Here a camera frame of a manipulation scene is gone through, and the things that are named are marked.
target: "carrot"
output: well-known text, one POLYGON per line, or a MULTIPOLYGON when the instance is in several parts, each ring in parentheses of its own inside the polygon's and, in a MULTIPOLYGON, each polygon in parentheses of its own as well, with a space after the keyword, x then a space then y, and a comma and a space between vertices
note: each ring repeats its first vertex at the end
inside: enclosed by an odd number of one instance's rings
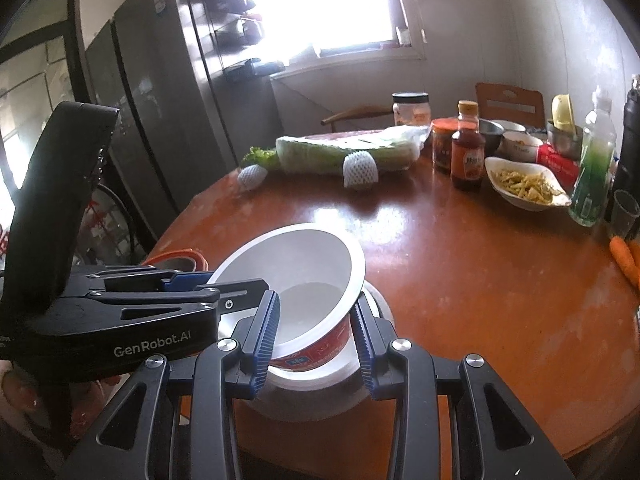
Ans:
POLYGON ((636 267, 640 267, 640 244, 638 242, 629 242, 629 250, 634 257, 636 267))
POLYGON ((609 243, 609 251, 613 255, 613 259, 616 261, 622 272, 625 273, 626 278, 633 284, 638 286, 638 268, 634 261, 631 250, 625 244, 625 241, 619 236, 614 236, 609 243))

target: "wooden table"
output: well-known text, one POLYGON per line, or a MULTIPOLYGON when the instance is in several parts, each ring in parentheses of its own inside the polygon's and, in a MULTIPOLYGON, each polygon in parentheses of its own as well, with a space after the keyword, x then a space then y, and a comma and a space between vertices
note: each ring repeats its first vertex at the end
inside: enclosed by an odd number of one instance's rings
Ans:
MULTIPOLYGON (((640 406, 638 299, 602 230, 562 210, 517 209, 487 181, 480 193, 460 192, 425 158, 366 192, 347 192, 337 177, 270 174, 242 193, 231 173, 193 199, 152 254, 194 248, 215 269, 252 238, 299 222, 354 234, 398 334, 437 356, 482 354, 565 457, 640 406)), ((291 424, 236 405, 241 447, 328 479, 385 478, 393 415, 393 402, 367 399, 291 424)))

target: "shredded food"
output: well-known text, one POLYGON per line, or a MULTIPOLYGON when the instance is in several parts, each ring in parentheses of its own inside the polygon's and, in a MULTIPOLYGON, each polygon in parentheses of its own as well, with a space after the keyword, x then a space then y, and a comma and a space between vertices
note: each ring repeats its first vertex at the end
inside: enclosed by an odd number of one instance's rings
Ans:
POLYGON ((537 204, 550 205, 561 193, 549 186, 542 173, 525 175, 519 171, 492 171, 492 176, 502 189, 518 198, 537 204))

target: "window sill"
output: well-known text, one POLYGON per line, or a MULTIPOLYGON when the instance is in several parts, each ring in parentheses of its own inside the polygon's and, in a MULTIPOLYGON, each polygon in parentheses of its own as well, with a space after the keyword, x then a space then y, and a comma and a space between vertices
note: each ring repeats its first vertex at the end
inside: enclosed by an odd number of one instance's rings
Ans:
POLYGON ((271 79, 283 79, 288 76, 322 70, 329 66, 340 66, 356 63, 366 63, 376 60, 398 59, 398 60, 423 60, 424 57, 413 47, 398 46, 395 48, 382 48, 380 50, 366 50, 362 52, 348 52, 345 54, 335 54, 333 56, 319 57, 309 61, 303 61, 287 66, 284 72, 271 75, 271 79))

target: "red packet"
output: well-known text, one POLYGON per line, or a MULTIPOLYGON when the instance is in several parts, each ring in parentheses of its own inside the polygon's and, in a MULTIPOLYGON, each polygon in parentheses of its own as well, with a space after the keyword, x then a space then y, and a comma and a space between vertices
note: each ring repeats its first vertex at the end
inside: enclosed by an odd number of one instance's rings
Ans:
POLYGON ((543 144, 538 148, 536 162, 549 168, 565 191, 572 192, 574 190, 575 181, 578 180, 580 174, 578 162, 560 155, 549 144, 543 144))

